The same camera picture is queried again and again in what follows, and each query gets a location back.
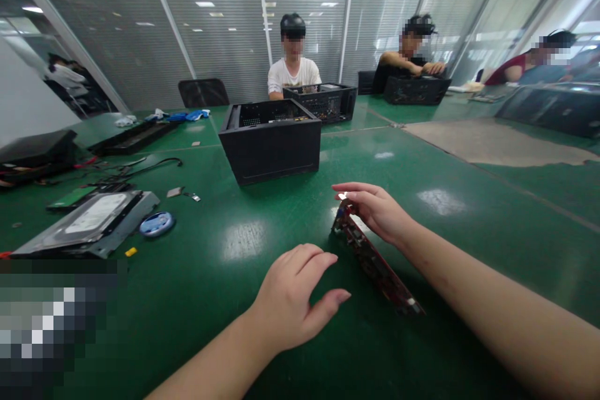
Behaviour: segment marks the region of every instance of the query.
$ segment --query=wall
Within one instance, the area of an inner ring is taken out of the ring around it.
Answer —
[[[0,147],[80,121],[4,39],[0,68]]]

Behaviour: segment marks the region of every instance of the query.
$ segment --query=small component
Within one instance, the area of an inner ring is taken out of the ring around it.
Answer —
[[[355,214],[354,206],[346,196],[339,193],[341,199],[331,231],[343,234],[346,242],[354,249],[362,270],[371,278],[373,284],[383,293],[386,299],[394,304],[396,311],[404,315],[425,314],[425,311],[414,299],[398,275],[386,263],[386,260],[375,249],[351,217]]]
[[[175,187],[174,189],[171,189],[169,192],[167,192],[167,198],[177,197],[178,195],[181,195],[182,192],[183,192],[183,186]]]
[[[190,197],[190,198],[193,198],[193,199],[194,199],[194,200],[196,200],[196,201],[200,201],[200,200],[201,200],[201,198],[200,198],[200,197],[198,197],[198,196],[197,196],[196,194],[194,194],[193,192],[192,192],[192,193],[190,193],[190,192],[184,192],[183,194],[184,194],[185,196],[188,196],[188,197]]]

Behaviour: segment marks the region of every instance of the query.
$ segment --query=blurred object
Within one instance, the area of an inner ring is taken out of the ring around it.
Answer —
[[[496,117],[582,138],[600,137],[600,84],[567,82],[522,86]]]
[[[375,71],[358,72],[358,95],[370,95],[374,78]]]
[[[133,125],[137,121],[138,121],[138,118],[136,116],[125,116],[125,117],[122,117],[121,119],[117,120],[114,124],[117,127],[126,127],[126,126]]]
[[[225,85],[218,78],[183,80],[177,85],[186,108],[205,108],[229,104]]]

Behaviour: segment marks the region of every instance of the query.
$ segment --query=office chair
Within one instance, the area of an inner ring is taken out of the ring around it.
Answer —
[[[77,114],[77,116],[79,116],[80,119],[81,119],[81,116],[79,115],[79,112],[81,112],[81,114],[83,114],[86,119],[89,119],[88,115],[83,110],[81,105],[57,81],[44,80],[44,83],[46,83],[46,85],[50,89],[52,89],[52,92],[54,92],[56,94],[56,96],[70,108],[71,111],[73,111],[75,114]]]
[[[358,72],[358,95],[369,95],[373,90],[375,71]]]
[[[205,108],[229,104],[225,85],[218,78],[183,80],[177,85],[186,108]]]

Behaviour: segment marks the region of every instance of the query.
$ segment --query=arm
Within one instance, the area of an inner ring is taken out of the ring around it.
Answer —
[[[269,100],[283,100],[283,87],[273,68],[269,71],[267,85],[269,86]]]
[[[379,58],[379,63],[384,66],[394,66],[402,69],[408,69],[415,76],[420,76],[422,67],[413,64],[398,52],[384,52]]]
[[[504,71],[504,76],[510,83],[516,83],[523,75],[521,66],[511,66]]]
[[[316,336],[350,298],[349,292],[333,289],[309,304],[321,276],[337,260],[312,244],[281,255],[252,306],[147,398],[241,399],[278,353]]]
[[[345,183],[361,219],[395,245],[496,358],[543,399],[600,398],[600,330],[410,218],[382,188]]]

